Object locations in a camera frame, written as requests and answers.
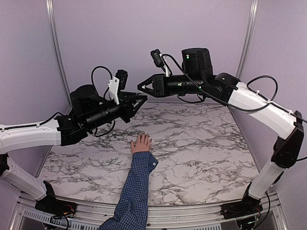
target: blue plaid shirt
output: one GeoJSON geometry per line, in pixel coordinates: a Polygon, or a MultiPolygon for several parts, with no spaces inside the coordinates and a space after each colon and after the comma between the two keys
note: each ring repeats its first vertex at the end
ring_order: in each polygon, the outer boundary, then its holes
{"type": "Polygon", "coordinates": [[[150,152],[133,154],[131,168],[114,216],[99,230],[145,230],[148,217],[148,179],[158,161],[150,152]]]}

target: white wall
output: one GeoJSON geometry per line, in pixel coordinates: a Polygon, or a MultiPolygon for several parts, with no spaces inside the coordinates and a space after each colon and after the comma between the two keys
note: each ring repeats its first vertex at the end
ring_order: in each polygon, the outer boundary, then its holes
{"type": "MultiPolygon", "coordinates": [[[[269,74],[279,83],[276,102],[299,110],[307,118],[307,1],[260,0],[255,33],[248,54],[243,81],[269,74]]],[[[269,80],[253,84],[271,96],[274,84],[269,80]]],[[[236,119],[247,139],[258,167],[262,168],[273,153],[277,136],[273,131],[242,112],[236,119]]],[[[307,156],[305,140],[299,157],[307,156]]],[[[307,225],[307,161],[296,163],[276,185],[278,196],[291,230],[307,225]]]]}
{"type": "MultiPolygon", "coordinates": [[[[52,48],[46,3],[0,1],[0,124],[41,121],[68,104],[52,48]]],[[[35,175],[46,147],[9,153],[35,175]]],[[[18,189],[0,181],[0,229],[8,228],[18,189]]]]}
{"type": "MultiPolygon", "coordinates": [[[[90,83],[92,69],[104,65],[113,75],[118,69],[128,71],[126,90],[135,92],[140,82],[161,73],[150,56],[156,48],[181,63],[182,49],[207,47],[215,73],[235,74],[249,9],[249,0],[54,1],[70,90],[90,83]]],[[[95,82],[101,94],[108,79],[104,70],[97,70],[95,82]]],[[[162,101],[176,100],[173,96],[162,101]]]]}

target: human hand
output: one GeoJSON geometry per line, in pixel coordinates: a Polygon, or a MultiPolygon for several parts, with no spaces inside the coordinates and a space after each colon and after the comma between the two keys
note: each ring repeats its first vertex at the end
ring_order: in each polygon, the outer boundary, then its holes
{"type": "Polygon", "coordinates": [[[132,154],[136,152],[148,152],[150,150],[150,145],[152,143],[152,139],[149,140],[148,134],[142,134],[142,136],[138,135],[137,141],[134,143],[131,140],[131,152],[132,154]]]}

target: shirt cuff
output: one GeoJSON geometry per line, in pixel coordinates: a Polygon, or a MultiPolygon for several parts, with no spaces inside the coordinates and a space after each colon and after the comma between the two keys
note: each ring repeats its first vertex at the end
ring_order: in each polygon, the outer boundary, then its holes
{"type": "Polygon", "coordinates": [[[150,152],[136,152],[133,154],[132,160],[146,158],[148,159],[148,170],[152,172],[158,165],[159,161],[150,152]]]}

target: marble surface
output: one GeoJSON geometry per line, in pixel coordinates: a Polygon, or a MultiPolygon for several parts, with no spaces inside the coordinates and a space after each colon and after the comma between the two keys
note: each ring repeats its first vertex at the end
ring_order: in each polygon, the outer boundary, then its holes
{"type": "Polygon", "coordinates": [[[149,205],[241,198],[258,173],[226,107],[146,103],[130,123],[118,120],[105,137],[54,147],[39,178],[59,196],[116,204],[132,160],[130,140],[141,132],[153,138],[159,160],[149,179],[149,205]]]}

